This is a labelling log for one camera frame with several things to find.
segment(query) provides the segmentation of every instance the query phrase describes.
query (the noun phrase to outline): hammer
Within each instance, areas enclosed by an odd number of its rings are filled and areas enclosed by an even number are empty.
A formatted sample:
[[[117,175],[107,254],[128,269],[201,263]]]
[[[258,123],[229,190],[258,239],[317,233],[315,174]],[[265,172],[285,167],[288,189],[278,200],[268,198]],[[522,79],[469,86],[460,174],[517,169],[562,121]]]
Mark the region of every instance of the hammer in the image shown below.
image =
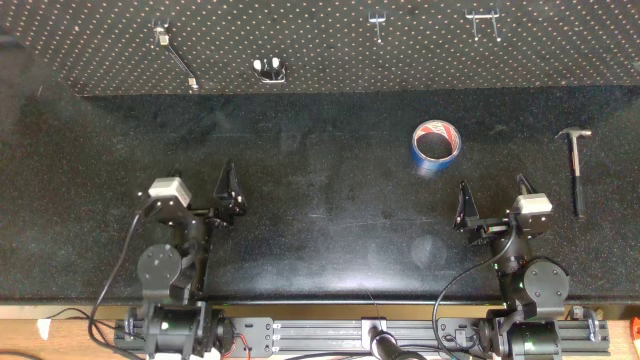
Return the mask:
[[[556,137],[568,134],[571,139],[571,147],[572,154],[571,158],[573,160],[573,201],[574,201],[574,211],[579,220],[584,220],[586,218],[584,211],[584,198],[582,195],[582,184],[580,183],[580,159],[578,158],[578,141],[577,138],[579,136],[591,136],[591,130],[589,129],[580,129],[579,127],[568,127],[558,133]]]

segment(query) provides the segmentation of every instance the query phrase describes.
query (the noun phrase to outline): hammer handle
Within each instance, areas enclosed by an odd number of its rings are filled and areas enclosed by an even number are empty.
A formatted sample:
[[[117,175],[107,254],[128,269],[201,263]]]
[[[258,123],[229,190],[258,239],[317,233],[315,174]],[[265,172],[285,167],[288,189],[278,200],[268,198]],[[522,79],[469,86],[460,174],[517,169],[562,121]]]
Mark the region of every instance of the hammer handle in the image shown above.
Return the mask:
[[[580,182],[580,175],[573,177],[573,196],[576,216],[578,217],[578,220],[584,220],[587,216],[585,215],[586,212],[584,209],[584,195],[582,194],[582,183]]]

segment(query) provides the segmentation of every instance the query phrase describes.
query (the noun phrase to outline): black tabletop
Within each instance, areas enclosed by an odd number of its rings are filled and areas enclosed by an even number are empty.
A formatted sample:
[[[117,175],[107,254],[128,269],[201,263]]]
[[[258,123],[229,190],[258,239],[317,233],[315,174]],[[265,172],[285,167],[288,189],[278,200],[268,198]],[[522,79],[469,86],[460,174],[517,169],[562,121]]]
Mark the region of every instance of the black tabletop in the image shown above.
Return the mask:
[[[637,302],[640,89],[577,87],[429,92],[75,98],[28,94],[1,129],[0,296],[89,302],[115,264],[138,191],[174,166],[193,205],[212,202],[232,158],[249,205],[214,234],[205,292],[232,302],[430,302],[487,259],[451,229],[459,181],[481,216],[502,216],[524,174],[554,205],[532,241],[571,274],[571,301]],[[449,169],[416,173],[411,135],[457,127]],[[567,126],[580,140],[587,220],[572,215]],[[141,295],[142,251],[170,238],[146,224],[109,301]],[[495,274],[469,275],[451,301],[495,302]]]

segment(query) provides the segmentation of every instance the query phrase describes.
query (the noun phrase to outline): pegboard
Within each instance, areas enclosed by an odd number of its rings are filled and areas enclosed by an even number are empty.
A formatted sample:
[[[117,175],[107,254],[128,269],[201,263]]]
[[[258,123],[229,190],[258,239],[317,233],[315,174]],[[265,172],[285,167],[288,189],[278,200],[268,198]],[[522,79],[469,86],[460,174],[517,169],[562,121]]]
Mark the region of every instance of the pegboard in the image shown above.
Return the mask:
[[[476,40],[465,10],[493,9],[501,41],[491,19]],[[640,84],[637,0],[0,0],[0,24],[78,95],[189,93],[157,19],[205,94]],[[284,84],[253,71],[272,56]]]

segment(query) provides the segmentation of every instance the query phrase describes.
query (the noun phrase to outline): roll of tape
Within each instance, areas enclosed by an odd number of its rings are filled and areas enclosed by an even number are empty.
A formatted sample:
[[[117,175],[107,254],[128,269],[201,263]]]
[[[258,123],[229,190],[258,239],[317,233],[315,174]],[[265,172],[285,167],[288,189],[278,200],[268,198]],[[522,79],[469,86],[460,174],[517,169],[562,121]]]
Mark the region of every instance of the roll of tape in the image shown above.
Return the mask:
[[[443,159],[433,159],[420,152],[420,150],[418,150],[418,138],[428,133],[436,133],[444,136],[451,144],[451,155]],[[413,132],[411,156],[416,162],[416,165],[422,169],[441,170],[448,167],[451,165],[453,159],[458,156],[460,148],[462,148],[462,142],[460,142],[458,130],[446,121],[429,120],[420,124],[416,131]]]

